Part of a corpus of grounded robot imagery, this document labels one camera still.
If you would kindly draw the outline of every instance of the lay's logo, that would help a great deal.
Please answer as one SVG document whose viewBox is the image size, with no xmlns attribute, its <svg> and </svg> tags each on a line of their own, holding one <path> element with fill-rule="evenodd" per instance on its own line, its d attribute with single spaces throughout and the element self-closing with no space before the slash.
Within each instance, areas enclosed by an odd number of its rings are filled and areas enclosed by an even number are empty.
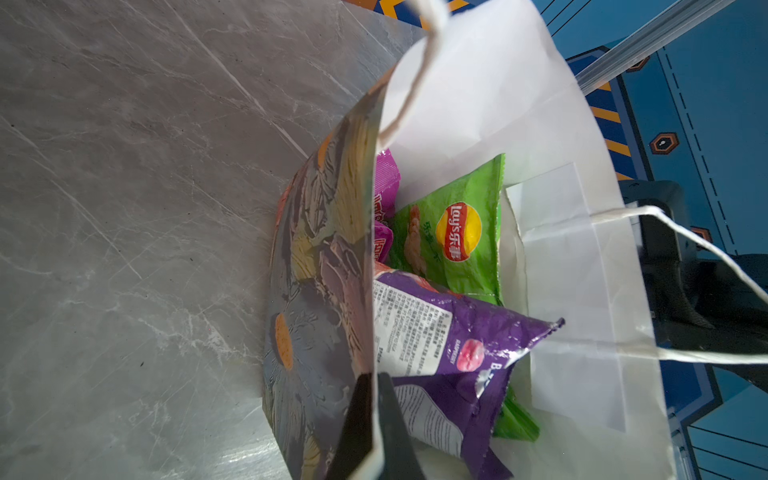
<svg viewBox="0 0 768 480">
<path fill-rule="evenodd" d="M 435 237 L 445 258 L 463 262 L 480 242 L 482 222 L 477 210 L 464 202 L 456 202 L 443 212 L 435 229 Z"/>
</svg>

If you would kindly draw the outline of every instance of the bag handle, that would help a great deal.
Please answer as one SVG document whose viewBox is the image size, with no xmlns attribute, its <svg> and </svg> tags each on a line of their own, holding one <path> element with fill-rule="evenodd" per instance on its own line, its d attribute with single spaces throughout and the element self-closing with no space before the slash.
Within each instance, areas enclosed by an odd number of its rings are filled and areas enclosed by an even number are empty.
<svg viewBox="0 0 768 480">
<path fill-rule="evenodd" d="M 656 217 L 661 223 L 667 225 L 669 228 L 679 233 L 688 240 L 701 245 L 710 252 L 717 255 L 723 263 L 725 263 L 734 273 L 743 281 L 766 305 L 768 305 L 768 293 L 757 284 L 738 263 L 725 252 L 723 252 L 717 245 L 713 245 L 711 242 L 699 237 L 694 232 L 688 230 L 681 225 L 678 225 L 674 220 L 670 219 L 662 209 L 654 205 L 644 205 L 642 207 L 633 208 L 617 208 L 614 210 L 608 210 L 599 214 L 591 216 L 593 224 L 607 223 L 614 220 L 620 220 L 629 217 L 639 217 L 640 215 L 650 215 Z M 654 348 L 641 344 L 618 344 L 615 346 L 616 350 L 624 356 L 633 356 L 637 358 L 652 358 L 659 360 L 676 360 L 678 362 L 694 362 L 694 363 L 714 363 L 714 364 L 762 364 L 768 363 L 768 355 L 741 355 L 731 353 L 716 353 L 716 352 L 696 352 L 685 351 L 675 349 Z"/>
<path fill-rule="evenodd" d="M 379 139 L 376 142 L 376 151 L 382 151 L 388 148 L 397 136 L 400 128 L 402 128 L 410 117 L 410 114 L 413 111 L 413 104 L 424 88 L 424 80 L 442 48 L 443 34 L 445 32 L 445 26 L 448 24 L 448 4 L 443 0 L 409 0 L 409 4 L 419 13 L 423 20 L 426 20 L 429 24 L 426 45 L 424 46 L 424 57 L 422 58 L 422 64 L 419 67 L 419 71 L 416 72 L 416 76 L 413 78 L 413 83 L 408 90 L 406 100 L 403 102 L 400 111 L 397 113 L 395 119 L 392 120 L 392 123 L 379 132 Z"/>
</svg>

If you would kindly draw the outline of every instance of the floral painting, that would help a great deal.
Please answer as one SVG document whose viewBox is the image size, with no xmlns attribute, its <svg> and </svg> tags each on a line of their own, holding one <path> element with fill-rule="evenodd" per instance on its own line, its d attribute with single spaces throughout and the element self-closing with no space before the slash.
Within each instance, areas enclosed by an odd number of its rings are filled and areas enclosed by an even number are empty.
<svg viewBox="0 0 768 480">
<path fill-rule="evenodd" d="M 263 407 L 293 478 L 325 478 L 357 376 L 372 371 L 371 191 L 385 89 L 344 117 L 278 206 Z"/>
</svg>

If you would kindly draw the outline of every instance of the chicken picture on bag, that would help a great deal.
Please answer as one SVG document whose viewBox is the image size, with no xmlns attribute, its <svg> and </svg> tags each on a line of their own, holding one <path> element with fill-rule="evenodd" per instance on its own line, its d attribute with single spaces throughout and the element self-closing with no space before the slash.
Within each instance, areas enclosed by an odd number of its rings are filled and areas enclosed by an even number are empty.
<svg viewBox="0 0 768 480">
<path fill-rule="evenodd" d="M 427 261 L 422 257 L 422 234 L 421 234 L 421 213 L 419 206 L 414 205 L 410 210 L 410 221 L 408 223 L 408 236 L 403 245 L 403 255 L 406 262 L 413 268 L 416 275 L 426 276 Z"/>
</svg>

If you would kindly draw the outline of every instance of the magenta snack bag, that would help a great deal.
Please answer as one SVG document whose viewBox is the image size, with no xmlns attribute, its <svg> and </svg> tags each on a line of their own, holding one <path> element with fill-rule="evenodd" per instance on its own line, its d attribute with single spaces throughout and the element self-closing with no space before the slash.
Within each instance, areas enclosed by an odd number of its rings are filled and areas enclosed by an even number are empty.
<svg viewBox="0 0 768 480">
<path fill-rule="evenodd" d="M 395 196 L 400 187 L 400 170 L 389 149 L 376 156 L 373 176 L 373 218 L 382 221 L 395 216 Z"/>
<path fill-rule="evenodd" d="M 386 265 L 377 265 L 375 278 L 376 362 L 392 377 L 473 372 L 480 396 L 494 371 L 564 324 L 458 295 Z"/>
<path fill-rule="evenodd" d="M 384 223 L 373 221 L 373 259 L 386 262 L 389 249 L 392 248 L 392 231 Z"/>
<path fill-rule="evenodd" d="M 512 473 L 490 449 L 511 367 L 490 378 L 480 398 L 467 374 L 392 379 L 408 433 L 461 457 L 475 480 L 506 480 Z"/>
</svg>

